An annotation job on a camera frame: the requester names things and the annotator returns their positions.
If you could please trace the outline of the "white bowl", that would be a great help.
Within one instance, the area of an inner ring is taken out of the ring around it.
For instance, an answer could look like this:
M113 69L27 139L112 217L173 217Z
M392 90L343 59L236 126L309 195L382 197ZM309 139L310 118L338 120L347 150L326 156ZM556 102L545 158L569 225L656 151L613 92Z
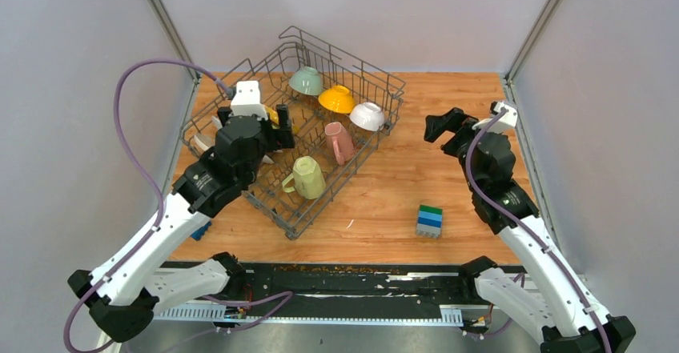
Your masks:
M369 131L378 131L385 124L382 108L373 102L357 104L349 115L353 124Z

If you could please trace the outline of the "cream and pink plate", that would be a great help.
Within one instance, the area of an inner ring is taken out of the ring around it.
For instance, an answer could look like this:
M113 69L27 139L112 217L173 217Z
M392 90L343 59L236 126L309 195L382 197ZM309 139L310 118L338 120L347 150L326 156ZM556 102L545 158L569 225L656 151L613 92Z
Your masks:
M197 133L193 135L192 142L199 150L199 153L203 154L215 145L215 136Z

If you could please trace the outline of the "yellow bowl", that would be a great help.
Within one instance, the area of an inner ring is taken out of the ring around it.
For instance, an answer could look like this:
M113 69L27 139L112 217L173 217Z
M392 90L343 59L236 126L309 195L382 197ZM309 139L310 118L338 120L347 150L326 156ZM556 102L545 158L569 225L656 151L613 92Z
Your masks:
M319 104L338 114L350 114L356 106L351 91L342 85L334 85L323 91L318 97Z

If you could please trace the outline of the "pink mug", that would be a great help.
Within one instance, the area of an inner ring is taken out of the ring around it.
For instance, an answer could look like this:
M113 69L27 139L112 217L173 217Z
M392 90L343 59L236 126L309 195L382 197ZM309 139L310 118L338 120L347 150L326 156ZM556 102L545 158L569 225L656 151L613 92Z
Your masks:
M341 122L330 122L324 127L326 144L339 165L347 163L356 153L347 128Z

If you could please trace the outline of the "yellow polka dot plate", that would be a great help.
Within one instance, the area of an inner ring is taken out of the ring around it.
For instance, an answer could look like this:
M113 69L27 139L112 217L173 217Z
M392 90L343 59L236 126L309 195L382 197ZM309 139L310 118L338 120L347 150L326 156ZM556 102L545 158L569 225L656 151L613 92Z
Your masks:
M271 121L272 127L273 127L274 129L279 129L279 116L278 116L277 111L274 110L274 109L272 109L272 108L269 107L269 106L265 106L265 108L266 108L268 117L269 117L269 119L270 119L270 121ZM299 128L297 125L295 125L294 123L292 123L292 132L293 132L293 134L298 134L299 131L300 131L300 128Z

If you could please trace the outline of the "yellow mug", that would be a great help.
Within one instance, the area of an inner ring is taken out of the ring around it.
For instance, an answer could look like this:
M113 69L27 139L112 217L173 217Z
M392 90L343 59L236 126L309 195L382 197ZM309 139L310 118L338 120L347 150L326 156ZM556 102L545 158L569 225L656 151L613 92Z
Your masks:
M284 193L296 191L306 199L319 198L326 189L319 163L311 156L297 158L292 172L282 181Z

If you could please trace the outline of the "grey wire dish rack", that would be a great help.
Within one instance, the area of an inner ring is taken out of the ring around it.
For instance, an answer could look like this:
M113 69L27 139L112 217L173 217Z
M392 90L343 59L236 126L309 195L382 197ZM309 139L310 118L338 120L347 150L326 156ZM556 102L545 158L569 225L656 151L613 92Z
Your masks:
M223 81L231 86L238 81L256 80L266 106L274 108L285 104L289 109L295 148L275 152L272 161L262 165L257 180L243 197L282 228L289 239L297 239L390 134L399 120L405 83L394 74L296 26L289 26L279 39L277 48L261 61L253 63L244 59L223 76ZM324 89L345 86L356 103L377 105L385 117L381 128L378 131L362 129L348 114L332 112L322 107L316 96L293 90L289 82L293 74L305 66L319 71ZM324 129L331 122L341 123L355 146L355 155L343 165L338 164L326 143ZM286 193L282 187L295 160L303 156L313 157L323 173L326 189L317 199Z

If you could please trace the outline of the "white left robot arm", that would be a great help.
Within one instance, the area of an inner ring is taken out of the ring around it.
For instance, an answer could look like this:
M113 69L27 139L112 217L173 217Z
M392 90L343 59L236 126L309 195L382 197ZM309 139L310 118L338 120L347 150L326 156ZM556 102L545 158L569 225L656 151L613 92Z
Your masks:
M174 182L157 214L111 259L68 279L90 317L116 343L133 339L166 309L207 295L237 299L244 292L245 270L227 252L164 279L154 275L185 239L248 190L265 155L295 146L287 105L277 105L276 125L267 117L237 115L233 106L225 111L229 117L215 145Z

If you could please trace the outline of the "red and teal floral plate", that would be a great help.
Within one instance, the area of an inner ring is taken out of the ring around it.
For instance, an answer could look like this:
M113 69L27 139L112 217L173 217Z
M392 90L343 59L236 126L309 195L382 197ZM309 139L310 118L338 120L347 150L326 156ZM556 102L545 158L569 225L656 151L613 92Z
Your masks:
M221 123L220 119L217 116L212 116L211 122L214 125L216 130L219 130L223 127L223 124Z

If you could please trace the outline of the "teal and yellow bowls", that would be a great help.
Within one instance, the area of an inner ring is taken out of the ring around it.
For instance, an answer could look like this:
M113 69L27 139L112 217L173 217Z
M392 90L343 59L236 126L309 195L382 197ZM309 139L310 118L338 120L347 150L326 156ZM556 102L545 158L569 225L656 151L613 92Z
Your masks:
M311 66L302 66L297 70L289 79L288 85L305 95L319 96L324 91L321 73Z

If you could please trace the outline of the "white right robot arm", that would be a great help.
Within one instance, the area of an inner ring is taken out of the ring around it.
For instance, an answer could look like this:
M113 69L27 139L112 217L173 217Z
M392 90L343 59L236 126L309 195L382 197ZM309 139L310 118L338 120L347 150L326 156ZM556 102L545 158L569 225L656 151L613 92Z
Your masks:
M625 352L636 328L628 317L611 315L584 285L513 178L516 156L505 133L517 119L504 102L494 102L483 120L457 107L425 119L425 141L453 134L440 149L459 161L478 217L519 258L540 292L536 297L480 256L461 267L458 294L468 303L483 299L498 306L542 352Z

